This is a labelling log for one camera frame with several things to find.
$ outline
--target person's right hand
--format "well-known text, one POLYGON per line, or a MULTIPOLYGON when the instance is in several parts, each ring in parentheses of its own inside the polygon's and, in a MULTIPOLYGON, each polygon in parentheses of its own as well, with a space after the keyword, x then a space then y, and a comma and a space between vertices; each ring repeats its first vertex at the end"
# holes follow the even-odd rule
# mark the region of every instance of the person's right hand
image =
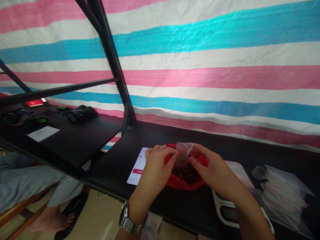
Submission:
POLYGON ((193 157, 189 157, 189 160, 202 179, 215 192, 219 193, 231 202, 237 201, 239 196, 247 192, 245 186, 219 154, 210 151, 200 144, 194 144, 194 148, 196 151, 205 155, 209 160, 208 167, 201 165, 193 157))

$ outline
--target wristwatch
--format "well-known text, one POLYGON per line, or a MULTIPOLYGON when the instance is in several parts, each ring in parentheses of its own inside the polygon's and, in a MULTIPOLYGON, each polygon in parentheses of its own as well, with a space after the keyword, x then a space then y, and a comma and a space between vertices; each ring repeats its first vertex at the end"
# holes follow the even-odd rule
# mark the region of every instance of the wristwatch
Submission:
POLYGON ((131 234, 137 234, 141 228, 144 227, 147 216, 144 219, 143 223, 136 224, 132 222, 129 218, 129 203, 126 203, 122 209, 120 219, 119 219, 119 227, 131 234))

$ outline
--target striped tarp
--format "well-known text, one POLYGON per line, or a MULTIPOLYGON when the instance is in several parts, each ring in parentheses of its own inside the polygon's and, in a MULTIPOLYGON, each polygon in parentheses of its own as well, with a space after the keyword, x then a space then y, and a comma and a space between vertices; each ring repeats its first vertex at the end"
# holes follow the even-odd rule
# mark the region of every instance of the striped tarp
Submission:
MULTIPOLYGON (((319 0, 103 2, 138 120, 320 152, 319 0)), ((112 77, 74 0, 1 1, 0 59, 32 90, 112 77)), ((124 111, 115 84, 48 100, 124 111)))

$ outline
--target leg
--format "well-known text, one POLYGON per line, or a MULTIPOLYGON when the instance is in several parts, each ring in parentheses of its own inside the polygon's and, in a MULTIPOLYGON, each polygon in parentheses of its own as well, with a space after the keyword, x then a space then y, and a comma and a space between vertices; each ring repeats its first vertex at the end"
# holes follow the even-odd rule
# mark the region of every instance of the leg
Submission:
POLYGON ((40 193, 66 176, 49 166, 9 169, 0 172, 0 213, 40 193))
MULTIPOLYGON (((88 161, 82 168, 88 170, 91 161, 88 161)), ((58 232, 66 229, 75 218, 74 213, 65 216, 60 212, 60 205, 79 195, 82 191, 83 184, 69 176, 63 178, 47 207, 41 215, 30 225, 31 232, 58 232)))
POLYGON ((0 171, 31 167, 34 162, 35 160, 30 157, 12 152, 0 157, 0 171))

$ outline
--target white card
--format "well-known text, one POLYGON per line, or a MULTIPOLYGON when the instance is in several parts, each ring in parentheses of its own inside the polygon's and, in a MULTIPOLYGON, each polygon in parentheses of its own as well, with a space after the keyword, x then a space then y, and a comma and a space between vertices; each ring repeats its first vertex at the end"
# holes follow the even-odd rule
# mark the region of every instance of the white card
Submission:
POLYGON ((55 134, 56 132, 59 132, 59 129, 45 126, 33 133, 28 134, 29 137, 31 137, 33 140, 36 140, 37 142, 40 142, 47 137, 50 137, 51 135, 55 134))
POLYGON ((138 185, 141 174, 143 172, 144 166, 146 165, 146 154, 145 151, 148 148, 142 148, 136 163, 133 166, 133 169, 130 173, 127 183, 138 185))

